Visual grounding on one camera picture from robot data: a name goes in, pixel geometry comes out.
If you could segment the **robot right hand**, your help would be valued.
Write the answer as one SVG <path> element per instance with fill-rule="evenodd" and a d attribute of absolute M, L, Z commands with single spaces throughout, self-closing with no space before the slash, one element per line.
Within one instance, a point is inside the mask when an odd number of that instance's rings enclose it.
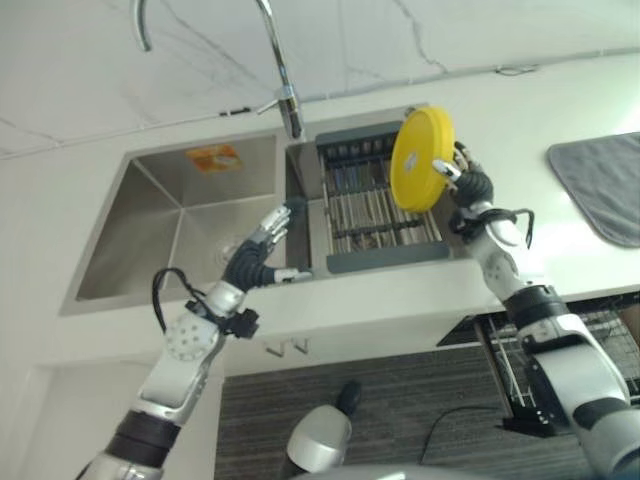
<path fill-rule="evenodd" d="M 453 163 L 437 158 L 432 161 L 432 167 L 452 185 L 451 196 L 457 207 L 469 209 L 476 204 L 493 203 L 491 179 L 462 142 L 454 142 Z"/>

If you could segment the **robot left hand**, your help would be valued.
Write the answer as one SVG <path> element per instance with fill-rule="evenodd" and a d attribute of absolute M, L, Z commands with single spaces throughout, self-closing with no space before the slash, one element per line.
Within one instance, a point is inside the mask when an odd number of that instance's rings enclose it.
<path fill-rule="evenodd" d="M 311 279 L 313 274 L 308 270 L 274 268 L 266 264 L 277 244 L 286 237 L 291 216 L 292 209 L 286 204 L 268 213 L 235 250 L 222 279 L 243 292 Z"/>

